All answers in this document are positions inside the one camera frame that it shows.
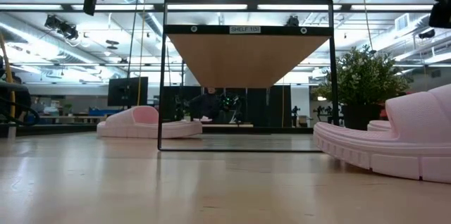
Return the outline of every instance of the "black planter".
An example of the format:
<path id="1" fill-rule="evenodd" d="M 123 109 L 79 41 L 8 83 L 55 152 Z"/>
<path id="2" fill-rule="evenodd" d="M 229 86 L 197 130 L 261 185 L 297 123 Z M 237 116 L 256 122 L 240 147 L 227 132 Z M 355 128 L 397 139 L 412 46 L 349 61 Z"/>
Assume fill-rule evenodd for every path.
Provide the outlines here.
<path id="1" fill-rule="evenodd" d="M 346 105 L 341 111 L 345 120 L 345 127 L 355 130 L 366 130 L 371 120 L 381 117 L 382 107 L 379 105 Z"/>

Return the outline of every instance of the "green plant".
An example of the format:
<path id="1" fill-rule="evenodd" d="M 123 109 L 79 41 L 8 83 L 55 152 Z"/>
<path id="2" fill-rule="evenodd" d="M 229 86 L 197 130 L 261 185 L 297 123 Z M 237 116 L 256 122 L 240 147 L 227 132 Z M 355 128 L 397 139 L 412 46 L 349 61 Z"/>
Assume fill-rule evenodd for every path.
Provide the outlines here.
<path id="1" fill-rule="evenodd" d="M 388 55 L 375 55 L 369 46 L 352 47 L 337 60 L 338 102 L 344 105 L 380 104 L 409 88 L 409 78 L 394 67 Z M 332 99 L 331 75 L 314 93 Z"/>

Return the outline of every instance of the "yellow pole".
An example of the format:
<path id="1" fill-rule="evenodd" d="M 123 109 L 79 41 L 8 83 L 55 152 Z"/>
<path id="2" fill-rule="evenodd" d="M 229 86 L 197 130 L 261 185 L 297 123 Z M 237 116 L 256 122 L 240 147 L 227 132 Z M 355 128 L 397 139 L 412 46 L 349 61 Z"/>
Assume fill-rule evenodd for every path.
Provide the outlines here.
<path id="1" fill-rule="evenodd" d="M 6 55 L 5 40 L 1 32 L 0 32 L 0 46 L 1 50 L 3 51 L 3 58 L 5 60 L 6 82 L 13 83 L 13 74 L 11 73 L 11 67 L 9 66 L 8 56 Z M 11 101 L 13 103 L 16 102 L 16 93 L 14 91 L 11 91 Z M 11 105 L 11 116 L 13 118 L 16 117 L 16 106 L 14 105 Z"/>

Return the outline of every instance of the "shelf 101 sign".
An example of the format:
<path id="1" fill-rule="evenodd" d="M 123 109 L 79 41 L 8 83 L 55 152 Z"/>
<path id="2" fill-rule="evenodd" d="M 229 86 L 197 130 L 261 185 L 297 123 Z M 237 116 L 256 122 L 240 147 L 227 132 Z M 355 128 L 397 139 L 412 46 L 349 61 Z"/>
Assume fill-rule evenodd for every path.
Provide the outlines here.
<path id="1" fill-rule="evenodd" d="M 230 26 L 230 34 L 259 34 L 260 26 Z"/>

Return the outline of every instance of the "shelf label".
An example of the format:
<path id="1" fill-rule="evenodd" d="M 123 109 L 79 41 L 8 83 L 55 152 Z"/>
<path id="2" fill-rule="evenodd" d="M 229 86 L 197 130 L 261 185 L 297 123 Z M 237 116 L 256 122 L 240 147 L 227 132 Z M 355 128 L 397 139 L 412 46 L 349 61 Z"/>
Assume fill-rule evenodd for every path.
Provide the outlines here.
<path id="1" fill-rule="evenodd" d="M 230 34 L 256 34 L 261 33 L 260 26 L 230 26 Z"/>

